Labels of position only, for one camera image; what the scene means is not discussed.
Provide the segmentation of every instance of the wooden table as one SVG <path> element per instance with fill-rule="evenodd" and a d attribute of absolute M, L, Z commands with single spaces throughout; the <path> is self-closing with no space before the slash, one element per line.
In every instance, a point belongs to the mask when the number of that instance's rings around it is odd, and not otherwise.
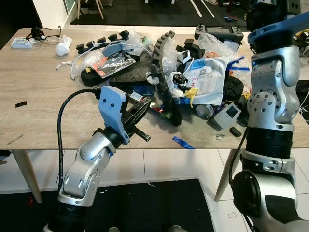
<path fill-rule="evenodd" d="M 63 30 L 62 34 L 73 38 L 73 42 L 70 54 L 60 58 L 56 55 L 54 42 L 32 49 L 12 49 L 13 39 L 26 36 L 29 31 L 30 29 L 20 29 L 0 51 L 0 149 L 13 151 L 33 191 L 38 187 L 33 183 L 35 175 L 26 150 L 58 149 L 56 123 L 59 109 L 70 94 L 85 88 L 80 79 L 71 80 L 70 66 L 63 66 L 57 71 L 56 66 L 63 61 L 73 61 L 78 56 L 76 45 L 108 37 L 114 32 Z M 55 33 L 57 34 L 57 30 L 47 31 L 46 35 Z M 161 33 L 146 36 L 156 40 Z M 176 35 L 174 40 L 183 45 L 185 39 L 193 37 L 194 35 Z M 245 55 L 247 60 L 250 60 L 252 55 L 246 45 L 241 46 L 239 54 Z M 27 101 L 27 105 L 15 108 L 15 104 L 22 101 Z M 138 127 L 151 135 L 151 140 L 145 142 L 140 137 L 133 136 L 129 145 L 122 145 L 120 149 L 180 148 L 172 141 L 174 136 L 195 148 L 237 148 L 240 138 L 234 137 L 228 131 L 215 131 L 205 120 L 193 114 L 189 107 L 182 110 L 182 116 L 182 125 L 175 127 L 170 121 L 159 117 L 157 112 L 149 110 Z M 308 125 L 300 115 L 295 117 L 294 124 L 293 147 L 309 147 Z M 98 110 L 98 100 L 90 93 L 77 96 L 67 105 L 62 117 L 64 149 L 77 149 L 98 127 L 104 127 Z M 226 137 L 217 140 L 218 133 L 223 133 Z"/>

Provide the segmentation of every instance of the black floor mat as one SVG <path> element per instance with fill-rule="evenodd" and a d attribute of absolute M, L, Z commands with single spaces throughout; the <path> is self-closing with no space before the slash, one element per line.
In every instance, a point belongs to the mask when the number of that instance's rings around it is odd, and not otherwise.
<path fill-rule="evenodd" d="M 104 19 L 99 14 L 81 15 L 71 24 L 81 25 L 131 25 L 131 26 L 221 26 L 200 0 L 193 0 L 203 17 L 199 17 L 189 0 L 117 0 L 105 7 Z"/>
<path fill-rule="evenodd" d="M 165 222 L 189 232 L 214 231 L 199 180 L 152 184 L 155 187 L 145 183 L 99 188 L 86 231 L 107 232 L 118 227 L 121 232 L 161 232 Z M 30 195 L 0 195 L 1 231 L 42 231 L 56 192 L 42 192 L 43 203 L 32 207 L 27 205 Z"/>

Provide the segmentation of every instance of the white wall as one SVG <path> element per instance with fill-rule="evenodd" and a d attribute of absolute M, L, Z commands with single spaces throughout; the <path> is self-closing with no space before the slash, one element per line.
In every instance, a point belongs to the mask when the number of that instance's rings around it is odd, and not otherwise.
<path fill-rule="evenodd" d="M 43 27 L 64 26 L 68 16 L 63 0 L 33 0 Z"/>

